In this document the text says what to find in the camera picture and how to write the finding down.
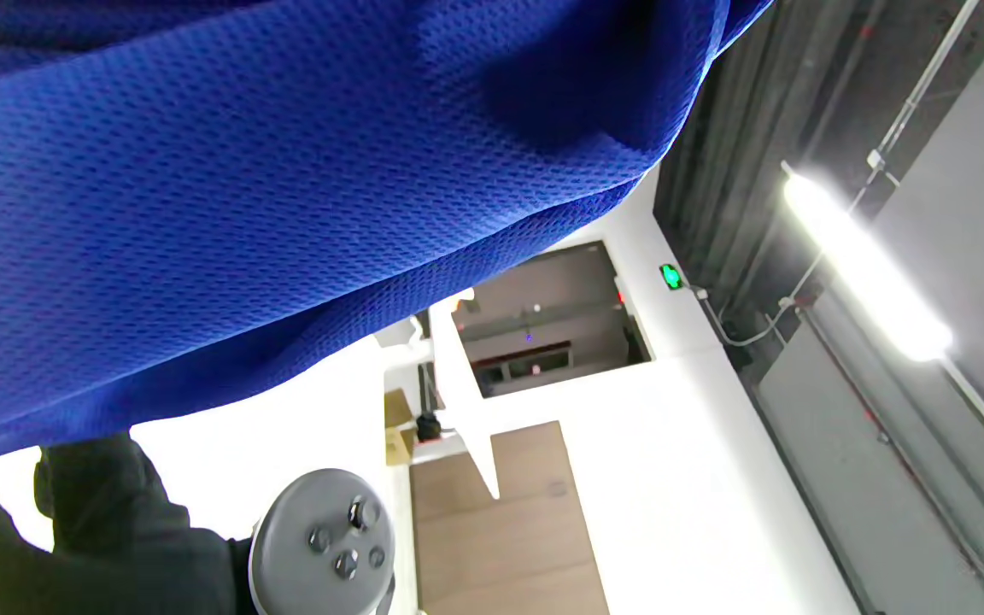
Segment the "gray wall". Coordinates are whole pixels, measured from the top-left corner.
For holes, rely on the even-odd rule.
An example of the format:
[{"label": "gray wall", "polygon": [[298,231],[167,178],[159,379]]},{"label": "gray wall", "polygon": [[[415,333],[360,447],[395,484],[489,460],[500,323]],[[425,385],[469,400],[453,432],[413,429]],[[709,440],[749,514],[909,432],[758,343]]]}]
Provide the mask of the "gray wall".
[{"label": "gray wall", "polygon": [[[984,63],[878,215],[881,240],[954,330],[984,389]],[[937,366],[906,362],[844,289],[816,319],[984,563],[984,428]],[[760,385],[763,410],[807,477],[871,602],[885,612],[981,612],[929,506],[807,327]]]}]

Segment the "green indicator light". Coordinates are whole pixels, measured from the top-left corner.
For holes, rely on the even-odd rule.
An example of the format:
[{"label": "green indicator light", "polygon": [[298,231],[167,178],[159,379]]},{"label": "green indicator light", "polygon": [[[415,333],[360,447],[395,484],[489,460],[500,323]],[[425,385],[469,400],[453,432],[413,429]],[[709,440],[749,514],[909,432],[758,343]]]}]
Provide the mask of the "green indicator light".
[{"label": "green indicator light", "polygon": [[663,265],[659,268],[659,272],[663,273],[663,280],[671,290],[682,288],[682,275],[678,269],[675,269],[675,266]]}]

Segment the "blue mesh fabric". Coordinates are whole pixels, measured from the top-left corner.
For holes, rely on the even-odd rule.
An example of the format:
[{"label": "blue mesh fabric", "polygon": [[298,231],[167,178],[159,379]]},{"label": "blue mesh fabric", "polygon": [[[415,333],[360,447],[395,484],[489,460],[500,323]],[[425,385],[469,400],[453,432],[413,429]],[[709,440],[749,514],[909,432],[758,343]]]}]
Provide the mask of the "blue mesh fabric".
[{"label": "blue mesh fabric", "polygon": [[242,400],[595,220],[765,4],[0,0],[0,454]]}]

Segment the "white partition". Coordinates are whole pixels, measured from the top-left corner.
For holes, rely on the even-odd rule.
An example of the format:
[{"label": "white partition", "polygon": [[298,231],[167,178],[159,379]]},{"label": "white partition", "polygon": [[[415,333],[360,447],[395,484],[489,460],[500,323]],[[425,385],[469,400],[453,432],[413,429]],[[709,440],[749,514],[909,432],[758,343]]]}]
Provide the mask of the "white partition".
[{"label": "white partition", "polygon": [[[612,615],[855,614],[694,293],[660,276],[675,260],[652,217],[657,176],[553,248],[605,243],[653,362],[471,401],[468,416],[487,435],[561,423]],[[457,338],[446,325],[435,335]],[[441,343],[440,388],[456,384],[444,375],[472,381],[464,354]]]}]

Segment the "fluorescent light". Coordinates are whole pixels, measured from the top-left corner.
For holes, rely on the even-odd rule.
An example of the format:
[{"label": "fluorescent light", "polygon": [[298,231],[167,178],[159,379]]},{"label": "fluorescent light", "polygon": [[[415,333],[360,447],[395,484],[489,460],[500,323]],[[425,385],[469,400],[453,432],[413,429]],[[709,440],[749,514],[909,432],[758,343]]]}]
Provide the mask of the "fluorescent light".
[{"label": "fluorescent light", "polygon": [[882,246],[820,185],[799,174],[784,186],[788,206],[887,339],[906,357],[930,361],[952,346],[941,322]]}]

